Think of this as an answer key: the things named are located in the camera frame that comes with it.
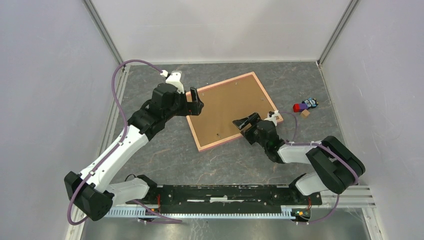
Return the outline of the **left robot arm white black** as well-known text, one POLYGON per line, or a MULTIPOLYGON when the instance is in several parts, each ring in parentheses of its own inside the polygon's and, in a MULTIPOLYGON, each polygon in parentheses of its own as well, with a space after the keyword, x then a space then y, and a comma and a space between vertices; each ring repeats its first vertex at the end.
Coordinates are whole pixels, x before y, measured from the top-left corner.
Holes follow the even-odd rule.
POLYGON ((151 204, 156 200, 157 190, 139 177, 116 184, 111 184, 111 181, 138 150, 165 128, 171 118, 200 115, 204 103, 198 90, 191 87, 189 94, 191 101, 187 100, 186 92, 174 84, 158 84, 151 99, 125 121, 118 138, 93 163, 79 173, 70 171, 64 177, 70 201, 68 210, 77 207, 85 214, 83 219, 75 222, 68 212, 71 225, 79 225, 87 219, 98 221, 115 205, 132 200, 151 204))

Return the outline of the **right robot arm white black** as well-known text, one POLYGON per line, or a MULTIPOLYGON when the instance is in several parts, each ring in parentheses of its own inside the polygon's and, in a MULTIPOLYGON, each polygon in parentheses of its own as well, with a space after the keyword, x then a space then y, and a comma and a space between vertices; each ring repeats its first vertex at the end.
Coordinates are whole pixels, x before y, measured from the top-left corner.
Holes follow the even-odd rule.
POLYGON ((289 199, 302 204, 309 195, 331 191, 340 195, 358 184, 365 165, 338 138, 329 135, 323 140, 295 142, 279 137, 276 127, 280 113, 270 111, 262 119, 257 112, 233 120, 242 136, 253 145, 259 144, 267 157, 277 164, 308 164, 314 169, 296 178, 289 189, 289 199))

